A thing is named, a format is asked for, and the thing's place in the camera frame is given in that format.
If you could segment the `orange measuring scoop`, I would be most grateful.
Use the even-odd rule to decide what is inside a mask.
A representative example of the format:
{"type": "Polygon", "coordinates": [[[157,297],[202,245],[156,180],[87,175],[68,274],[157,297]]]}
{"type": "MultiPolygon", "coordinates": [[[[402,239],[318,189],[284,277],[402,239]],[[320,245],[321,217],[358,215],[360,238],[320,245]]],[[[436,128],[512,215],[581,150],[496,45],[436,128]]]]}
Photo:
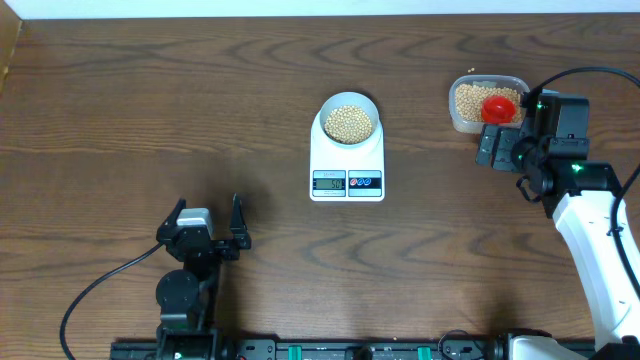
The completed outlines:
{"type": "Polygon", "coordinates": [[[494,125],[510,123],[517,112],[515,104],[506,97],[493,95],[487,97],[481,108],[484,122],[494,125]]]}

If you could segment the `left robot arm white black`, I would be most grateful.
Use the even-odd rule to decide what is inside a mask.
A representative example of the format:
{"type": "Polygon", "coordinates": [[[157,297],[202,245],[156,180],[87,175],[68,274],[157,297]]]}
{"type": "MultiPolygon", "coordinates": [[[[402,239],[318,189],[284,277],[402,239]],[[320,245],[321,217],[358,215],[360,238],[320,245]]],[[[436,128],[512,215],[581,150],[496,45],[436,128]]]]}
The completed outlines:
{"type": "Polygon", "coordinates": [[[177,202],[156,232],[156,240],[182,264],[165,274],[156,286],[160,325],[155,357],[161,360],[231,360],[234,342],[213,325],[221,266],[249,250],[251,236],[242,202],[233,197],[229,226],[232,237],[215,240],[211,214],[206,208],[188,208],[177,202]]]}

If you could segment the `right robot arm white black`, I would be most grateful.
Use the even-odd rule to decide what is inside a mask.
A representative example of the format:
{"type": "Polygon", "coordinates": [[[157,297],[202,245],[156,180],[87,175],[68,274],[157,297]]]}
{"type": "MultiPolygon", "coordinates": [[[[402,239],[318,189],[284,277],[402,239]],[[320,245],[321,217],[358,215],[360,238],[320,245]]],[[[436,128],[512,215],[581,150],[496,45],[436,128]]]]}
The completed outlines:
{"type": "Polygon", "coordinates": [[[518,128],[484,125],[476,162],[519,174],[518,190],[543,205],[568,246],[587,298],[595,358],[639,356],[639,249],[613,167],[588,158],[589,102],[540,94],[518,128]]]}

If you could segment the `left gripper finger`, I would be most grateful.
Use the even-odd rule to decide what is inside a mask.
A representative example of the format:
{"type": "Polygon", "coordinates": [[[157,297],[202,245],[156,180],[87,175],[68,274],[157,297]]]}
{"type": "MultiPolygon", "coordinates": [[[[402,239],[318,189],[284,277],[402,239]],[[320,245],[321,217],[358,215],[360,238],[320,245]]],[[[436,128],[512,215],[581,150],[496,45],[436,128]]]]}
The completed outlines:
{"type": "Polygon", "coordinates": [[[242,201],[237,193],[235,193],[233,196],[230,231],[232,233],[233,240],[235,241],[236,246],[239,249],[251,248],[252,239],[244,220],[242,201]]]}
{"type": "Polygon", "coordinates": [[[186,200],[180,198],[156,231],[156,240],[158,243],[172,243],[179,236],[182,227],[177,224],[177,220],[181,211],[185,208],[186,200]]]}

